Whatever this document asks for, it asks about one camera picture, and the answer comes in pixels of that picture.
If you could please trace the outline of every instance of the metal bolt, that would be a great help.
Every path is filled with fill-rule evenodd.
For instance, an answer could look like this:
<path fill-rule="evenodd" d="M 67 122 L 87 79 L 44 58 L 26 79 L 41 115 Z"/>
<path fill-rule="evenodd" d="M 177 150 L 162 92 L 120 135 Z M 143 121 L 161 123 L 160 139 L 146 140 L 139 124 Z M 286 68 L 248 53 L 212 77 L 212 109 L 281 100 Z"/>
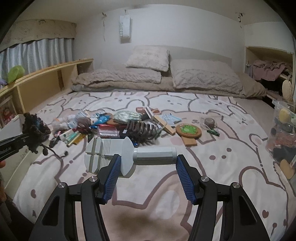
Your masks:
<path fill-rule="evenodd" d="M 232 184 L 234 188 L 240 188 L 240 184 L 239 183 L 233 183 Z"/>
<path fill-rule="evenodd" d="M 97 178 L 97 176 L 92 176 L 92 177 L 89 178 L 89 180 L 90 180 L 92 183 L 94 183 L 95 181 L 98 180 L 98 178 Z"/>
<path fill-rule="evenodd" d="M 203 182 L 208 182 L 209 181 L 209 178 L 207 176 L 202 176 L 200 178 Z"/>
<path fill-rule="evenodd" d="M 66 186 L 66 183 L 59 183 L 57 186 L 58 188 L 64 188 Z"/>

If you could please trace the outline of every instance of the cartoon print bedding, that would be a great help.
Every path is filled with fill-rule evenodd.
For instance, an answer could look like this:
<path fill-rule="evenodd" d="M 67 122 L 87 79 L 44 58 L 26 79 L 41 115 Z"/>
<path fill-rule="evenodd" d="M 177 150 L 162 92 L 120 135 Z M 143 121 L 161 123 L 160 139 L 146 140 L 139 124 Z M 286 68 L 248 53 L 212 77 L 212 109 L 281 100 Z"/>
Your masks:
<path fill-rule="evenodd" d="M 198 146 L 185 147 L 178 135 L 160 137 L 158 146 L 175 146 L 188 163 L 216 183 L 239 182 L 256 207 L 271 240 L 280 240 L 295 217 L 296 197 L 279 166 L 265 150 L 266 133 L 232 97 L 167 92 L 74 92 L 64 95 L 37 114 L 47 124 L 87 109 L 114 113 L 136 107 L 158 108 L 182 123 L 199 126 L 200 117 L 213 117 L 220 136 L 206 131 Z M 70 150 L 59 142 L 54 150 L 70 155 L 59 160 L 40 155 L 24 177 L 14 202 L 35 222 L 59 182 L 73 185 L 92 176 L 86 171 L 83 153 L 87 141 Z M 130 178 L 119 178 L 112 199 L 101 206 L 110 240 L 188 239 L 197 211 L 186 200 L 174 165 L 137 166 Z M 219 240 L 222 203 L 218 203 L 213 240 Z M 78 228 L 79 236 L 83 231 Z"/>

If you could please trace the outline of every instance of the finger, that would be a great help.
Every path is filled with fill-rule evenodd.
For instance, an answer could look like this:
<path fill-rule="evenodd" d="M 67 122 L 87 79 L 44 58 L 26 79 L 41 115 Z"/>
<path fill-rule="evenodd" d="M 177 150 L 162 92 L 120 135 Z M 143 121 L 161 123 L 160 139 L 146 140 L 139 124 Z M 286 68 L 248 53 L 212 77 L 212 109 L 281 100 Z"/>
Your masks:
<path fill-rule="evenodd" d="M 6 165 L 6 161 L 5 160 L 0 162 L 0 168 L 5 167 L 5 165 Z"/>

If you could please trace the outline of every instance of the white wall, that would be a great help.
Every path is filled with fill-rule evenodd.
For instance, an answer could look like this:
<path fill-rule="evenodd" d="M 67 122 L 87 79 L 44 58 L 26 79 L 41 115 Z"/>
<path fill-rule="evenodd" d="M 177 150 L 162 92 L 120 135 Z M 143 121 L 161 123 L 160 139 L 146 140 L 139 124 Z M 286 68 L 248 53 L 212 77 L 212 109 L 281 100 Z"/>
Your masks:
<path fill-rule="evenodd" d="M 119 16 L 124 9 L 105 12 L 77 23 L 74 58 L 94 58 L 94 67 L 104 62 L 124 63 L 136 45 L 169 45 L 195 48 L 232 58 L 232 68 L 241 71 L 244 31 L 237 21 L 202 9 L 154 4 L 128 10 L 132 19 L 129 43 L 119 38 Z"/>
<path fill-rule="evenodd" d="M 244 35 L 246 46 L 270 47 L 294 53 L 292 34 L 284 22 L 245 25 Z"/>

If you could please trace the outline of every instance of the gray curtain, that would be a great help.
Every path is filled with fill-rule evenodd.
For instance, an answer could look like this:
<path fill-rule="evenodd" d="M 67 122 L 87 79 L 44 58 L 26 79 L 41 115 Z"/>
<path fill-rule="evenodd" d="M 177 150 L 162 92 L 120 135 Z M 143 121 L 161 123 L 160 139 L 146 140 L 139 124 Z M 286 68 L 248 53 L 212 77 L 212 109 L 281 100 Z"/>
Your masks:
<path fill-rule="evenodd" d="M 22 65 L 25 74 L 55 64 L 73 61 L 73 39 L 56 38 L 31 41 L 9 47 L 0 53 L 0 78 L 16 65 Z"/>

